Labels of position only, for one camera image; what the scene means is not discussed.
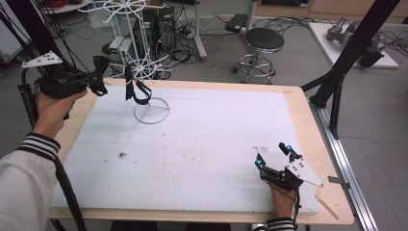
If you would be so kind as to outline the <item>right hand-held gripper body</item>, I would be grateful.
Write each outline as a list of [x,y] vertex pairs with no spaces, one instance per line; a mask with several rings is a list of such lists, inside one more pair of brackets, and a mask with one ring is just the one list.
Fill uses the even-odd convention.
[[266,163],[266,168],[260,170],[260,178],[267,183],[289,191],[297,191],[304,182],[321,188],[324,186],[317,174],[298,154],[296,154],[294,161],[289,160],[283,170],[270,168]]

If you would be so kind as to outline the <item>white floor board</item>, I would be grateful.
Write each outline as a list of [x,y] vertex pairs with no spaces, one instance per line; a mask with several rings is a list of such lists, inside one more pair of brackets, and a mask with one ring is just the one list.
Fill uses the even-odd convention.
[[[333,64],[338,60],[344,47],[340,45],[337,41],[330,41],[326,38],[327,31],[332,27],[332,24],[327,23],[309,23],[309,28],[314,35],[314,38],[319,43],[319,47],[322,49],[325,57],[328,61]],[[384,69],[396,69],[398,64],[393,60],[393,58],[386,52],[382,51],[383,55],[371,68],[384,68]]]

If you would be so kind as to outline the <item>grey table leg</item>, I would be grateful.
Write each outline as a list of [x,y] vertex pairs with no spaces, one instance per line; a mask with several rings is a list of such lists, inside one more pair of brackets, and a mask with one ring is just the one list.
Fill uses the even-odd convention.
[[194,1],[194,30],[193,39],[198,52],[198,60],[200,62],[205,62],[208,58],[207,52],[205,50],[203,41],[200,36],[200,0]]
[[244,32],[246,33],[252,28],[253,18],[256,10],[258,0],[249,0],[249,8],[247,12],[247,20]]

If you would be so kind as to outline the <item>person's right hand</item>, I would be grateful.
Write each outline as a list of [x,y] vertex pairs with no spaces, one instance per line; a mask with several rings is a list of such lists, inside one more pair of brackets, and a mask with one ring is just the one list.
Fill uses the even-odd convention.
[[290,218],[295,203],[295,191],[284,190],[273,184],[270,184],[269,187],[274,216],[276,218]]

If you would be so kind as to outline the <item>person's left hand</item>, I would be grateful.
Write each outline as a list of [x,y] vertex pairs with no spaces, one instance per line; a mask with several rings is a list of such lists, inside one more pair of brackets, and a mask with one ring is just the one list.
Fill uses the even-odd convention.
[[38,120],[32,132],[55,139],[64,127],[64,116],[72,110],[74,103],[87,93],[87,90],[83,90],[64,99],[55,99],[40,92],[37,97]]

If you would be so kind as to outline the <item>black computer tower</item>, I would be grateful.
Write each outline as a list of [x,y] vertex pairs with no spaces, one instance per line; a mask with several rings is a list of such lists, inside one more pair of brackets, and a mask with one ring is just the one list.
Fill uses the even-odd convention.
[[173,6],[142,11],[147,47],[153,60],[176,48],[174,13]]

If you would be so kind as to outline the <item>black flat box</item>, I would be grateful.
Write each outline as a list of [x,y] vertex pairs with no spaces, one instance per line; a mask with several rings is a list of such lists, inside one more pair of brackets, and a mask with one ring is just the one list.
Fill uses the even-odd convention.
[[246,25],[247,21],[247,14],[246,13],[238,13],[235,14],[225,25],[225,29],[229,32],[239,33],[241,28]]

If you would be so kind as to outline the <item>metal table bracket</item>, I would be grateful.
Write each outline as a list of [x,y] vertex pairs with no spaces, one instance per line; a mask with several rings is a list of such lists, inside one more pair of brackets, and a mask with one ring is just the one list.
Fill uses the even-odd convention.
[[350,188],[350,184],[347,183],[343,178],[341,177],[335,177],[335,176],[329,176],[328,181],[330,183],[334,184],[339,184],[344,190],[347,190]]

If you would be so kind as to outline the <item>white power supply box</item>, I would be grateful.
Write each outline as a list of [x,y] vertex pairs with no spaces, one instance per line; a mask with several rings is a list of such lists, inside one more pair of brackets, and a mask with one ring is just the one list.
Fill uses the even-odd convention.
[[116,37],[108,47],[108,57],[116,64],[128,63],[133,53],[132,41],[125,37]]

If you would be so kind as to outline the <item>white wire display rack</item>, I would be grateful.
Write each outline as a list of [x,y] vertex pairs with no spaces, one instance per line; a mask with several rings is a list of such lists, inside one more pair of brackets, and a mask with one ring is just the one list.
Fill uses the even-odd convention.
[[[86,0],[88,3],[95,5],[93,9],[83,10],[83,13],[90,13],[93,11],[105,11],[109,16],[104,20],[104,23],[110,23],[116,37],[125,37],[121,33],[117,17],[119,15],[124,15],[127,20],[130,38],[132,41],[133,49],[135,54],[132,55],[130,61],[126,64],[120,64],[119,67],[123,69],[127,64],[132,67],[132,74],[135,80],[139,80],[147,85],[147,81],[154,84],[153,77],[157,73],[164,74],[168,72],[160,66],[162,59],[153,61],[150,56],[150,49],[147,47],[146,35],[143,28],[143,17],[142,11],[150,9],[162,9],[163,6],[151,6],[146,3],[146,0]],[[136,41],[133,34],[133,25],[131,23],[130,16],[134,16],[140,25],[140,35],[141,44],[144,57],[141,58],[138,53],[138,48],[136,46]],[[137,98],[143,99],[145,94],[141,92],[137,86],[135,86],[135,93]],[[154,97],[153,91],[152,96],[147,105],[139,105],[136,103],[135,109],[133,111],[135,119],[143,124],[158,124],[169,116],[170,107],[168,103],[160,97]]]

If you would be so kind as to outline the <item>black metal frame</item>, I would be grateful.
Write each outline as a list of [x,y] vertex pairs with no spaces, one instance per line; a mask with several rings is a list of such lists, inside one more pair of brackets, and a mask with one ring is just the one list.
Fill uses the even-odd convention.
[[[3,5],[1,3],[0,20],[14,35],[14,37],[23,47],[23,50],[28,53],[30,58],[35,57],[35,51],[19,34],[21,32],[21,29],[25,30],[25,35],[29,37],[34,45],[34,48],[40,53],[40,55],[48,53],[49,51],[53,51],[58,57],[63,60],[63,65],[66,72],[84,73],[64,57],[60,48],[52,38],[51,32],[47,28],[45,20],[36,9],[32,0],[5,0],[5,2],[11,9],[12,13],[15,15],[16,20],[20,23],[20,26],[16,25],[14,23],[14,20],[9,17],[9,14],[2,9]],[[38,71],[42,76],[45,73],[45,68],[39,67]]]
[[329,131],[336,140],[339,138],[338,120],[344,78],[362,56],[371,39],[385,23],[399,2],[400,0],[374,0],[338,60],[335,61],[324,75],[301,87],[303,91],[319,87],[317,93],[310,97],[310,102],[318,108],[325,108],[327,100],[333,97]]

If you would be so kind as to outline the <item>aluminium rail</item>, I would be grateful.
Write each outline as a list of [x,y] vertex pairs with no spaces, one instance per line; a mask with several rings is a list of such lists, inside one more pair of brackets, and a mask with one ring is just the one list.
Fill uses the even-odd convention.
[[341,185],[351,205],[352,215],[359,221],[363,231],[379,231],[370,207],[361,191],[358,180],[339,139],[329,129],[330,115],[326,109],[310,104],[312,113],[320,128],[323,139],[328,143],[327,149],[340,175]]

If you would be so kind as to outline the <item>thin wooden stick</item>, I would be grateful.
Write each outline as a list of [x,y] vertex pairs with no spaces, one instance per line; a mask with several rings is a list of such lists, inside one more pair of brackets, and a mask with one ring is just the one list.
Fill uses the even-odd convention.
[[339,216],[331,209],[331,207],[324,202],[319,196],[315,195],[317,202],[335,219],[339,220]]

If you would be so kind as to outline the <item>black bow tie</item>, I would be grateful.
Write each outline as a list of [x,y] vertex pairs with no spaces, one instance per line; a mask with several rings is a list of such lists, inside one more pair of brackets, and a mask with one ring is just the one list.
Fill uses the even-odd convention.
[[[151,88],[149,88],[143,82],[134,79],[132,74],[132,67],[129,64],[127,64],[124,68],[124,76],[126,82],[125,99],[133,99],[139,105],[147,105],[152,96]],[[135,93],[135,86],[137,86],[138,89],[145,94],[145,97],[143,99],[137,98]]]
[[[101,79],[103,81],[103,75],[106,71],[106,69],[110,65],[110,60],[106,57],[103,56],[94,56],[93,57],[93,63],[95,66],[95,71],[102,73]],[[104,94],[107,94],[108,91],[105,87],[105,84],[103,82],[103,86],[101,88],[90,88],[93,93],[95,93],[97,96],[103,96]]]

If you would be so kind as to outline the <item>grey robot part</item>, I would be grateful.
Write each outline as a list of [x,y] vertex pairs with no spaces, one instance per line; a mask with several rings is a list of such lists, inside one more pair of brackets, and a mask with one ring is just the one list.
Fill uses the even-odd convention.
[[[329,41],[337,41],[341,46],[346,46],[359,27],[360,21],[352,22],[347,26],[346,30],[343,31],[345,22],[346,18],[342,17],[334,26],[327,30],[326,38]],[[362,68],[373,66],[384,57],[382,52],[386,46],[386,37],[380,33],[376,33],[366,45],[362,55],[358,58],[357,64]]]

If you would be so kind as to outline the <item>black round stool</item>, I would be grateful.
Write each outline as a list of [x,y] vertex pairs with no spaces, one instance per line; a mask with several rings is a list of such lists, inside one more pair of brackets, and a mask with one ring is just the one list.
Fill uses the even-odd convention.
[[245,74],[242,79],[243,84],[250,78],[266,78],[270,85],[276,70],[266,54],[281,51],[285,43],[284,38],[269,28],[252,28],[245,33],[244,41],[249,48],[249,53],[242,56],[231,71],[233,73],[241,71]]

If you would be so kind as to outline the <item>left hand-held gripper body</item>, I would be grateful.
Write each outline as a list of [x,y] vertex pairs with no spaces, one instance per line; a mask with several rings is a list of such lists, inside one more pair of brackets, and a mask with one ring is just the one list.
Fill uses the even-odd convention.
[[88,73],[66,72],[63,60],[53,51],[23,62],[21,66],[24,70],[30,67],[44,67],[45,73],[38,78],[37,83],[44,94],[53,98],[67,98],[82,92],[92,81],[92,76]]

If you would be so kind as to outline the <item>white foam mat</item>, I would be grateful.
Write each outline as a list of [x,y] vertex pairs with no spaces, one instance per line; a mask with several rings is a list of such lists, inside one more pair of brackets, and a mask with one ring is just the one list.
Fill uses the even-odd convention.
[[108,91],[64,161],[82,208],[271,211],[254,162],[281,170],[278,145],[299,147],[283,94],[157,86],[146,108],[122,86]]

